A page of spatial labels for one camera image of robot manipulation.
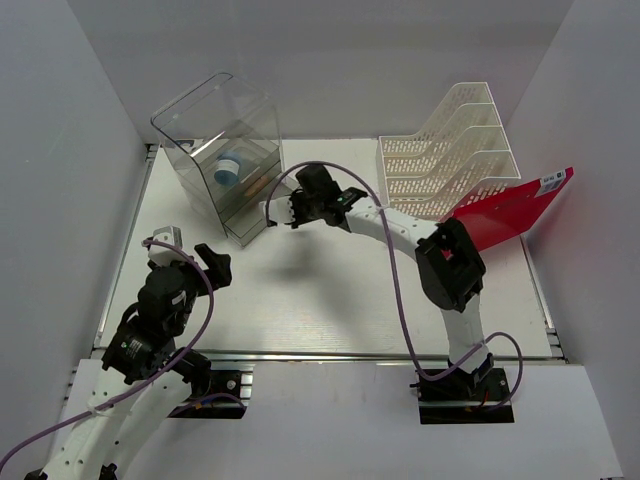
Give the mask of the blue white small jar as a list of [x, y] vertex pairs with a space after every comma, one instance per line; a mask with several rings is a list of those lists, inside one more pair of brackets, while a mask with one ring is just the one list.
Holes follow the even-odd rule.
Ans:
[[242, 158], [233, 151], [226, 151], [216, 159], [214, 180], [222, 186], [230, 187], [239, 181]]

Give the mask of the clear acrylic drawer organizer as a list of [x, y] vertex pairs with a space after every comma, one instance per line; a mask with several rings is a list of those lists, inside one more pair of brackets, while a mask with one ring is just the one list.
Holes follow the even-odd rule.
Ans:
[[159, 108], [150, 124], [192, 208], [247, 246], [266, 228], [260, 203], [284, 166], [269, 95], [218, 72]]

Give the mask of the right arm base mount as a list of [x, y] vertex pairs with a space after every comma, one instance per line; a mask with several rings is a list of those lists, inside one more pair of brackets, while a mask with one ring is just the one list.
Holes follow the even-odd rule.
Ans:
[[410, 388], [417, 395], [422, 425], [512, 424], [508, 379], [503, 368], [493, 368], [475, 390], [457, 383], [453, 376], [437, 382], [419, 377]]

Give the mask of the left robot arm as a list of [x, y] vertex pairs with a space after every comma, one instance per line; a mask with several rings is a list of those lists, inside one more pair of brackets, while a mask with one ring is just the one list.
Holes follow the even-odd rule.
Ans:
[[230, 256], [198, 244], [198, 266], [166, 234], [144, 245], [150, 272], [102, 356], [87, 413], [29, 479], [122, 479], [165, 418], [233, 397], [207, 357], [175, 342], [196, 300], [231, 284]]

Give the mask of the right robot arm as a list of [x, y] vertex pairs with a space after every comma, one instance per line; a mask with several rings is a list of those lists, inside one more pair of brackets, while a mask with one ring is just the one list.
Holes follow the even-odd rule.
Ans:
[[424, 220], [385, 206], [366, 182], [343, 189], [332, 178], [331, 168], [322, 162], [295, 166], [298, 187], [266, 206], [270, 223], [297, 228], [322, 221], [384, 243], [399, 322], [412, 359], [417, 354], [402, 301], [396, 255], [403, 253], [414, 260], [424, 295], [440, 311], [449, 347], [447, 369], [429, 374], [418, 367], [416, 372], [432, 384], [450, 383], [463, 398], [477, 397], [488, 385], [493, 355], [480, 316], [486, 266], [464, 224], [455, 218]]

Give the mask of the orange highlighter pen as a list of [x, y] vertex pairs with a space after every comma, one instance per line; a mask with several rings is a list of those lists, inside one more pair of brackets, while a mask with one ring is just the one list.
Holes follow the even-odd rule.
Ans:
[[244, 194], [248, 197], [253, 197], [258, 194], [262, 189], [264, 189], [269, 183], [271, 179], [266, 175], [260, 177], [256, 180], [245, 192]]

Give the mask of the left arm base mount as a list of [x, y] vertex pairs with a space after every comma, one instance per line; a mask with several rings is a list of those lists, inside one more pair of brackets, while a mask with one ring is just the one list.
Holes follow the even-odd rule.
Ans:
[[189, 396], [169, 414], [175, 419], [240, 420], [247, 410], [242, 370], [216, 367], [205, 355], [190, 350], [171, 372], [188, 386]]

